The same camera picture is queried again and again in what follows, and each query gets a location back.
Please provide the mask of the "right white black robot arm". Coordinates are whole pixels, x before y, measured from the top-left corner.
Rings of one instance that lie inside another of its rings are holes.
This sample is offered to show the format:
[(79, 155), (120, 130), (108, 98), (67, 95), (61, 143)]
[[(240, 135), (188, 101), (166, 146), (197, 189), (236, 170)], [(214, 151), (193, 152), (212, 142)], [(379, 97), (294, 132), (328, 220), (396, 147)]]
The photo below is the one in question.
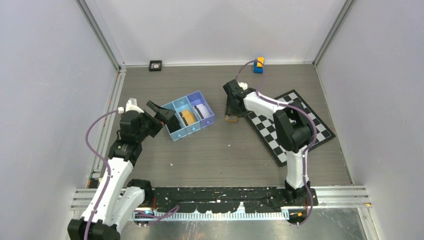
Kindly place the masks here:
[(254, 112), (274, 123), (276, 142), (286, 152), (287, 175), (284, 189), (269, 199), (278, 206), (312, 207), (314, 197), (307, 173), (307, 156), (316, 141), (317, 128), (302, 105), (270, 98), (235, 79), (224, 84), (223, 89), (227, 95), (227, 114), (245, 117), (248, 112)]

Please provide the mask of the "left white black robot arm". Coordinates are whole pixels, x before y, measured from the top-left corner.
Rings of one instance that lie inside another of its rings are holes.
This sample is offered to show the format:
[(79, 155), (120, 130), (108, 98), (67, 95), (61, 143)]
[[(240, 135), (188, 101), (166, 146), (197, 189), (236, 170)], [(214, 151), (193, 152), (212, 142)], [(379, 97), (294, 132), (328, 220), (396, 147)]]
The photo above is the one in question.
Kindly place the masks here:
[(117, 139), (109, 149), (107, 157), (97, 152), (90, 143), (88, 148), (103, 161), (106, 170), (88, 207), (79, 219), (72, 219), (67, 232), (71, 240), (119, 240), (123, 226), (138, 206), (148, 207), (154, 199), (151, 182), (132, 179), (122, 191), (124, 183), (134, 169), (142, 152), (142, 142), (154, 138), (165, 125), (176, 124), (176, 111), (159, 106), (152, 101), (146, 104), (154, 115), (142, 110), (135, 98), (130, 98), (124, 107), (119, 107), (100, 116), (103, 118), (119, 114)]

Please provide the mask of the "orange leather card holder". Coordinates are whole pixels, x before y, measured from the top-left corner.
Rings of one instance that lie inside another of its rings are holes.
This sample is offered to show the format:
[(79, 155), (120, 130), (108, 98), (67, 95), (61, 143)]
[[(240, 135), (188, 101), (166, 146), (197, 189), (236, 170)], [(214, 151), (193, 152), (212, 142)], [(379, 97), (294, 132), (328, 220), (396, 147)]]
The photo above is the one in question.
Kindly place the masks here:
[(225, 116), (225, 121), (227, 121), (227, 122), (237, 122), (238, 120), (239, 120), (239, 117), (238, 116), (235, 116), (235, 115), (226, 115)]

